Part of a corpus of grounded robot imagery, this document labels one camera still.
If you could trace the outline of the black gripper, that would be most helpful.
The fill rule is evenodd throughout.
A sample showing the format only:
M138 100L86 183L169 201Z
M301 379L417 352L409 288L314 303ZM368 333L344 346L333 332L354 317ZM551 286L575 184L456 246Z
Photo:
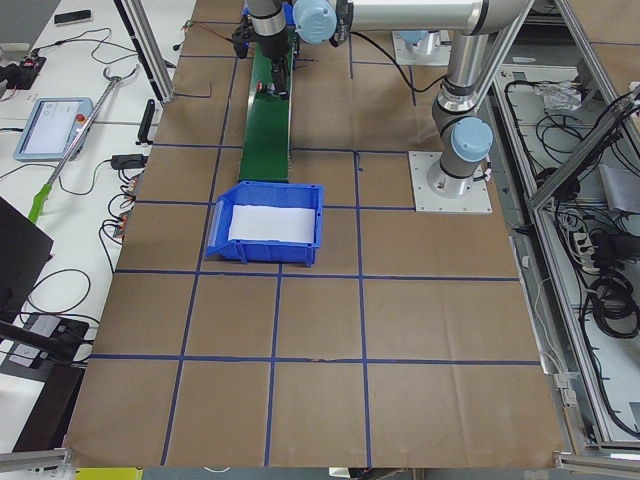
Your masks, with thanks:
M271 77L274 85L274 93L279 95L280 98L288 98L290 96L289 67L285 61L291 50L289 29L285 27L274 35L256 34L256 38L262 54L272 61Z

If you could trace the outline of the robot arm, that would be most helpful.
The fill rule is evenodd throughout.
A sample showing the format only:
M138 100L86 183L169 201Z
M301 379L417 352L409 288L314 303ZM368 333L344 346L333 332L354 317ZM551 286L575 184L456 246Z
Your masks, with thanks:
M455 35L447 72L432 113L443 142L439 162L429 171L438 189L471 182L492 144L491 129L472 116L480 90L494 76L483 61L492 33L504 36L530 9L527 1L296 1L288 21L281 1L249 1L232 35L238 57L250 43L271 62L277 95L288 97L291 50L288 30L313 45L337 47L347 36L365 31L452 30Z
M474 184L474 172L493 144L490 126L477 117L464 117L445 130L444 149L428 170L431 190L448 199L466 195Z

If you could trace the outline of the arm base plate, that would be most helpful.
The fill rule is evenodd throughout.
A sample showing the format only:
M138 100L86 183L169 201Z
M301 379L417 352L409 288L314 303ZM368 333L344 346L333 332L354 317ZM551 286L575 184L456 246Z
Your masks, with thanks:
M440 152L408 152L415 210L435 214L491 214L481 167L477 166L467 179L456 179L441 169L440 157Z
M395 61L399 65L446 67L452 41L446 30L393 31Z

